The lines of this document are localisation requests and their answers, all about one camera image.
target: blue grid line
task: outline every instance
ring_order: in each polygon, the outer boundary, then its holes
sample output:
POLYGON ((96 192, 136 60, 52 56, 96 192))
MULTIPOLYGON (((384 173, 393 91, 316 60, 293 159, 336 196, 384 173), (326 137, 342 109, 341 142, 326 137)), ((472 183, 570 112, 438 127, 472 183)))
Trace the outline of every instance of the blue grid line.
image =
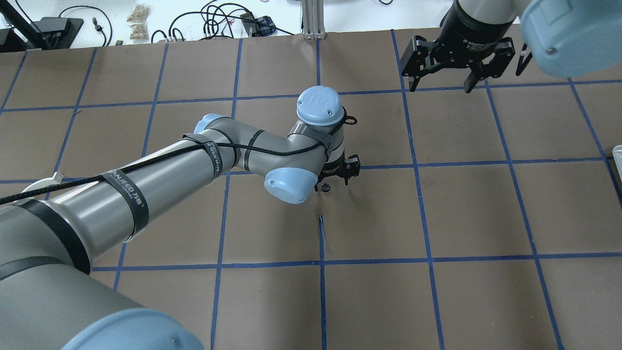
POLYGON ((322 322, 322 350, 327 350, 328 341, 326 334, 326 278, 325 278, 325 262, 324 262, 324 218, 322 215, 318 218, 318 235, 320 236, 320 310, 322 322))
POLYGON ((246 100, 265 100, 268 98, 293 98, 298 97, 299 95, 266 95, 266 96, 247 96, 247 97, 238 97, 238 101, 246 101, 246 100))
POLYGON ((592 138, 594 138, 594 142, 596 143, 596 146, 598 147, 598 152, 600 153, 600 157, 601 157, 600 160, 605 162, 605 167, 607 168, 607 172, 609 173, 609 177, 611 178, 611 181, 613 183, 613 188, 616 189, 616 193, 618 194, 618 200, 622 202, 622 191, 620 191, 620 187, 618 186, 618 180, 616 179, 616 176, 613 173, 613 170, 609 167, 609 162, 607 161, 607 156, 605 154, 605 150, 603 149, 603 145, 600 143, 600 140, 598 139, 596 130, 594 129, 594 126, 592 125, 592 122, 590 121, 590 117, 588 116, 587 111, 585 110, 585 106, 583 105, 583 102, 581 102, 581 98, 579 97, 579 94, 577 92, 577 88, 575 87, 574 82, 570 78, 568 78, 568 81, 570 83, 570 88, 572 89, 572 93, 575 95, 575 99, 577 100, 579 108, 581 109, 581 113, 583 114, 585 123, 587 124, 587 127, 590 129, 590 132, 592 133, 592 138))
MULTIPOLYGON (((573 82, 575 85, 593 85, 604 83, 622 83, 622 80, 593 80, 589 82, 573 82)), ((490 85, 489 88, 522 88, 522 87, 548 87, 548 86, 564 86, 570 85, 566 82, 560 83, 522 83, 522 84, 504 84, 504 85, 490 85)), ((486 88, 484 86, 476 86, 476 89, 486 88)), ((446 91, 446 90, 463 90, 463 87, 429 87, 429 88, 417 88, 418 92, 424 91, 446 91)), ((376 93, 398 93, 402 91, 408 91, 408 89, 390 89, 390 90, 368 90, 368 91, 348 91, 340 92, 339 95, 370 95, 376 93)), ((246 96, 236 97, 237 100, 262 100, 268 98, 293 98, 298 97, 296 94, 292 95, 268 95, 268 96, 246 96)), ((171 104, 171 103, 193 103, 193 102, 218 102, 218 101, 233 101, 233 97, 218 97, 218 98, 197 98, 192 100, 165 100, 158 101, 157 104, 171 104)), ((106 108, 116 106, 139 106, 150 105, 152 102, 126 102, 126 103, 103 103, 99 105, 80 105, 79 108, 106 108)), ((70 110, 75 106, 45 106, 45 107, 27 107, 27 108, 7 108, 0 111, 14 112, 14 111, 46 111, 46 110, 70 110)))
POLYGON ((619 84, 622 83, 622 79, 617 80, 590 80, 586 82, 576 82, 572 80, 572 84, 574 85, 590 85, 590 84, 619 84))
POLYGON ((23 112, 23 111, 54 111, 54 110, 72 110, 75 106, 51 106, 51 107, 28 107, 28 108, 7 108, 5 112, 23 112))
POLYGON ((322 74, 320 69, 322 68, 320 64, 320 39, 315 40, 315 74, 316 74, 316 85, 322 84, 322 74))
MULTIPOLYGON (((540 164, 540 163, 581 163, 581 162, 600 162, 603 159, 601 157, 592 158, 564 158, 564 159, 523 159, 512 160, 513 164, 540 164)), ((447 163, 423 163, 418 164, 419 168, 449 168, 454 166, 485 166, 485 165, 499 165, 507 164, 507 161, 473 161, 473 162, 447 162, 447 163)), ((408 169, 414 168, 412 164, 387 164, 387 165, 364 165, 361 170, 379 170, 379 169, 408 169)), ((232 176, 239 175, 253 175, 250 171, 239 170, 230 171, 228 174, 232 176)), ((63 182, 70 182, 76 180, 86 179, 85 177, 66 177, 63 182)), ((0 180, 0 184, 26 184, 38 181, 39 179, 12 179, 12 180, 0 180)))
POLYGON ((231 119, 235 119, 235 108, 238 102, 239 66, 242 61, 242 39, 238 43, 238 58, 235 66, 235 80, 233 82, 233 99, 231 104, 231 119))
POLYGON ((564 349, 564 345, 562 343, 562 338, 559 334, 559 329, 557 327, 557 321, 555 320, 555 314, 553 312, 553 306, 551 305, 549 298, 549 290, 546 286, 546 281, 544 280, 544 273, 542 272, 542 266, 540 265, 540 259, 538 257, 538 251, 536 249, 536 243, 534 241, 534 236, 531 232, 531 225, 529 224, 529 218, 527 217, 527 210, 525 209, 525 203, 522 200, 521 189, 518 184, 518 180, 516 178, 516 172, 514 171, 514 165, 512 162, 512 158, 509 153, 508 144, 505 140, 505 136, 503 135, 503 129, 501 127, 501 120, 499 119, 499 114, 497 113, 497 108, 495 107, 493 94, 490 90, 490 85, 488 82, 485 82, 486 93, 488 94, 488 100, 490 102, 490 107, 493 111, 494 121, 497 124, 497 129, 499 131, 499 136, 501 137, 501 143, 503 144, 503 151, 505 152, 506 158, 508 159, 508 168, 510 174, 512 175, 512 182, 514 183, 514 190, 516 191, 516 197, 518 198, 519 206, 521 207, 522 219, 525 223, 525 229, 527 231, 527 237, 529 239, 529 244, 531 246, 531 252, 534 256, 534 262, 536 263, 536 270, 538 272, 538 277, 540 279, 540 285, 542 287, 542 294, 544 295, 544 302, 547 307, 547 311, 549 312, 549 318, 551 322, 551 326, 553 327, 553 333, 555 335, 555 341, 557 342, 557 348, 559 350, 564 349))
POLYGON ((80 93, 78 94, 78 100, 76 101, 75 106, 73 107, 72 118, 69 121, 69 126, 67 127, 67 132, 65 133, 65 139, 63 140, 63 145, 60 147, 60 152, 58 153, 58 158, 56 160, 56 165, 54 166, 54 171, 58 171, 60 167, 60 161, 63 159, 63 154, 65 153, 65 148, 67 147, 67 141, 69 140, 69 134, 72 132, 73 122, 76 119, 76 115, 78 114, 78 109, 80 106, 80 102, 82 101, 82 96, 84 95, 84 90, 86 88, 86 83, 88 82, 88 77, 91 75, 91 69, 93 68, 93 62, 95 61, 95 55, 97 54, 97 47, 93 49, 93 54, 91 55, 91 61, 88 64, 88 68, 86 70, 86 75, 84 77, 84 81, 82 81, 82 87, 80 89, 80 93))
POLYGON ((191 100, 169 100, 158 101, 159 105, 169 105, 174 103, 195 103, 195 102, 220 102, 220 101, 233 101, 233 97, 215 97, 215 98, 194 98, 191 100))
MULTIPOLYGON (((166 55, 169 51, 169 43, 164 45, 164 53, 162 54, 162 63, 160 64, 160 72, 158 74, 157 84, 155 86, 154 99, 151 102, 151 111, 149 112, 149 121, 147 122, 147 128, 145 131, 145 140, 142 143, 142 157, 147 153, 147 144, 149 143, 149 135, 151 133, 151 123, 153 122, 154 112, 156 110, 157 96, 160 93, 160 85, 162 84, 162 76, 164 74, 164 64, 166 63, 166 55)), ((113 289, 119 288, 119 279, 121 278, 121 272, 123 271, 123 260, 125 259, 125 251, 127 249, 127 243, 121 245, 121 253, 119 254, 119 262, 117 263, 116 274, 114 276, 113 289)))
POLYGON ((162 85, 162 76, 164 75, 164 65, 166 63, 166 56, 169 53, 169 43, 164 45, 164 54, 162 55, 162 63, 160 64, 160 73, 158 74, 157 84, 155 85, 154 99, 151 102, 151 111, 149 112, 149 121, 147 122, 147 131, 145 131, 145 140, 142 143, 141 157, 147 155, 147 145, 149 144, 149 135, 151 135, 151 124, 154 121, 154 113, 156 112, 157 96, 160 93, 160 86, 162 85))
MULTIPOLYGON (((404 79, 402 79, 402 75, 399 74, 400 67, 400 57, 399 51, 397 49, 397 40, 395 38, 395 31, 391 29, 391 38, 393 40, 393 49, 395 51, 395 58, 397 62, 397 71, 399 82, 402 87, 402 102, 404 104, 404 114, 406 116, 406 130, 408 132, 408 142, 411 147, 411 156, 412 163, 418 164, 417 162, 417 154, 415 153, 415 146, 412 140, 412 130, 411 130, 411 118, 408 110, 408 102, 406 100, 406 89, 404 88, 404 79)), ((430 287, 432 289, 432 303, 434 305, 434 317, 436 319, 436 329, 439 336, 439 348, 440 350, 445 350, 445 340, 443 337, 443 327, 440 321, 440 308, 439 308, 439 298, 436 289, 436 278, 434 277, 434 260, 432 258, 432 248, 430 247, 430 237, 428 234, 427 220, 425 218, 425 206, 424 206, 424 198, 421 191, 421 182, 419 177, 419 167, 414 167, 415 171, 415 183, 417 184, 417 198, 419 200, 419 212, 421 214, 421 223, 424 231, 424 240, 425 240, 425 254, 427 258, 427 263, 429 266, 428 272, 430 274, 430 287)))
POLYGON ((19 66, 17 66, 17 70, 15 71, 15 76, 13 77, 13 81, 9 86, 9 90, 6 92, 6 96, 4 97, 4 101, 2 102, 2 106, 0 106, 0 114, 4 111, 4 107, 6 107, 6 103, 9 101, 9 97, 11 96, 11 92, 13 92, 13 88, 15 87, 15 83, 17 82, 17 78, 19 77, 19 72, 22 71, 22 67, 24 66, 24 62, 26 61, 26 56, 28 55, 28 51, 24 52, 24 56, 22 56, 22 60, 19 62, 19 66))
POLYGON ((376 93, 398 93, 402 92, 401 89, 392 89, 392 90, 369 90, 369 91, 345 91, 340 92, 339 95, 372 95, 376 93))
MULTIPOLYGON (((583 258, 621 258, 622 252, 596 252, 596 253, 556 253, 540 254, 538 259, 583 259, 583 258)), ((533 255, 489 255, 474 257, 435 257, 435 263, 442 262, 495 262, 514 260, 535 260, 533 255)), ((427 258, 384 258, 384 259, 350 259, 350 260, 302 260, 294 262, 272 263, 206 263, 189 265, 145 265, 123 266, 123 271, 159 271, 159 270, 206 270, 224 268, 272 268, 272 267, 297 267, 297 266, 321 266, 327 265, 377 265, 391 263, 427 263, 427 258)), ((115 272, 116 266, 94 267, 93 271, 115 272)))
POLYGON ((362 170, 377 170, 377 169, 408 169, 414 168, 412 164, 388 164, 388 165, 364 165, 361 166, 362 170))
POLYGON ((211 346, 210 349, 213 350, 216 344, 216 321, 218 319, 218 299, 220 296, 220 275, 222 273, 222 264, 223 264, 223 251, 225 249, 225 229, 227 223, 227 207, 229 202, 229 184, 231 181, 231 176, 229 174, 226 175, 225 181, 225 199, 223 201, 223 215, 220 222, 220 241, 218 243, 218 265, 219 267, 216 270, 216 280, 214 283, 214 305, 212 308, 211 314, 211 346))

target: grid square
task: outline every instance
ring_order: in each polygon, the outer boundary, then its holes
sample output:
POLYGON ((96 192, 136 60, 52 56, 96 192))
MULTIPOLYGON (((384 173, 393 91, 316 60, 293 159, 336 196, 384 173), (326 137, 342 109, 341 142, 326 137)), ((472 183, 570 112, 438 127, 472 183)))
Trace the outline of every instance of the grid square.
POLYGON ((435 257, 527 255, 527 239, 507 165, 420 168, 435 257))
POLYGON ((341 96, 349 115, 358 119, 344 126, 345 148, 362 165, 412 164, 401 93, 341 96))
POLYGON ((425 257, 413 169, 362 170, 349 186, 335 177, 325 182, 330 192, 316 196, 326 260, 425 257))
POLYGON ((233 97, 238 40, 174 42, 158 100, 233 97))
POLYGON ((223 263, 319 259, 317 198, 278 200, 257 175, 231 176, 223 263))
POLYGON ((622 211, 603 162, 514 169, 538 253, 622 251, 622 211))
POLYGON ((622 84, 577 85, 577 93, 607 156, 622 144, 622 84))
POLYGON ((216 349, 322 347, 320 267, 222 271, 216 349))
POLYGON ((243 40, 238 96, 290 95, 316 85, 315 41, 302 35, 243 40))
POLYGON ((193 102, 156 105, 149 132, 147 153, 174 144, 183 134, 193 133, 197 123, 208 113, 231 114, 231 102, 193 102))
POLYGON ((162 311, 209 348, 216 270, 123 271, 119 292, 162 311))
POLYGON ((71 110, 4 112, 0 180, 52 176, 71 118, 71 110))
POLYGON ((153 101, 164 45, 100 47, 82 105, 153 101))
POLYGON ((486 91, 423 91, 407 99, 419 163, 506 159, 486 91))
POLYGON ((109 288, 114 287, 114 279, 116 277, 116 272, 114 271, 92 271, 89 276, 109 288))
POLYGON ((612 67, 601 70, 599 72, 591 72, 581 77, 574 77, 572 80, 576 82, 589 82, 592 80, 620 80, 622 79, 622 63, 618 63, 612 67))
POLYGON ((327 265, 329 349, 438 349, 427 264, 327 265))
POLYGON ((24 57, 23 52, 9 52, 6 54, 0 54, 0 106, 4 103, 6 94, 11 88, 13 78, 17 73, 19 64, 24 57))
POLYGON ((121 256, 121 244, 108 250, 101 258, 93 262, 93 266, 97 267, 117 267, 119 265, 119 257, 121 256))
POLYGON ((389 31, 328 33, 320 40, 320 71, 322 85, 338 92, 401 88, 389 31))
POLYGON ((298 121, 297 97, 238 100, 235 119, 273 134, 287 137, 298 121))
POLYGON ((622 258, 545 259, 541 264, 564 348, 619 348, 622 258))
POLYGON ((224 178, 192 194, 128 243, 123 265, 217 263, 224 198, 224 178))
POLYGON ((93 48, 68 51, 28 52, 6 108, 75 105, 93 48))
POLYGON ((151 106, 84 108, 78 112, 60 163, 59 171, 65 177, 94 176, 141 157, 151 106))
POLYGON ((557 349, 533 260, 434 264, 447 350, 557 349))
POLYGON ((600 154, 569 86, 492 89, 513 160, 600 154))

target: light blue joint cap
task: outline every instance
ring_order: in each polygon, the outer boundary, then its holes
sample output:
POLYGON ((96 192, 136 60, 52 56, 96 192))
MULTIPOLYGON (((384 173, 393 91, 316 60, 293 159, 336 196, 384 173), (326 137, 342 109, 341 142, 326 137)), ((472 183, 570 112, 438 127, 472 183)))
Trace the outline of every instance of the light blue joint cap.
POLYGON ((534 0, 521 32, 538 66, 577 77, 622 62, 622 1, 534 0))
POLYGON ((300 120, 314 126, 332 125, 343 118, 341 97, 329 87, 306 89, 298 97, 296 109, 300 120))
POLYGON ((201 131, 205 130, 205 128, 207 128, 207 126, 212 121, 215 121, 216 119, 220 119, 220 118, 229 118, 229 117, 228 116, 224 116, 224 115, 220 115, 220 114, 216 114, 216 113, 210 113, 210 114, 204 115, 203 119, 201 119, 197 123, 197 127, 195 128, 195 134, 200 133, 201 131))
POLYGON ((264 187, 274 197, 289 204, 304 203, 317 183, 317 176, 300 168, 278 168, 266 174, 264 187))
POLYGON ((204 350, 201 342, 160 311, 119 311, 86 327, 61 350, 204 350))

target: plastic bag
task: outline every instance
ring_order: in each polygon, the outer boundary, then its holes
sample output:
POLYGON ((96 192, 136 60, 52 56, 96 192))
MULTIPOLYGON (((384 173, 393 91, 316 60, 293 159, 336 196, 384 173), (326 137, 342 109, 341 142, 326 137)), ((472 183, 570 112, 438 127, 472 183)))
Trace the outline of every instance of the plastic bag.
POLYGON ((137 4, 134 10, 128 16, 128 25, 131 30, 129 38, 133 40, 147 40, 149 39, 149 32, 147 31, 147 17, 151 8, 143 4, 137 4))

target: robotic arm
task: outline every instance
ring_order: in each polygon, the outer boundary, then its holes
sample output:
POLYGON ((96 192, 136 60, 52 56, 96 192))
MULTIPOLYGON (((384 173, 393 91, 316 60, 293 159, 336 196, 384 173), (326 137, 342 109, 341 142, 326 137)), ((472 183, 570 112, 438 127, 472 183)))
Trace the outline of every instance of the robotic arm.
POLYGON ((356 119, 337 92, 307 89, 297 114, 287 138, 208 114, 195 133, 95 182, 0 208, 0 348, 203 349, 171 317, 87 274, 93 261, 234 166, 265 176, 266 190, 292 204, 327 176, 346 184, 357 176, 358 156, 345 159, 343 140, 343 125, 356 119))
POLYGON ((471 70, 467 93, 481 80, 500 77, 516 53, 512 38, 504 35, 517 16, 545 73, 576 77, 622 62, 620 0, 454 0, 439 37, 429 42, 415 35, 402 55, 401 73, 410 90, 444 68, 471 70))

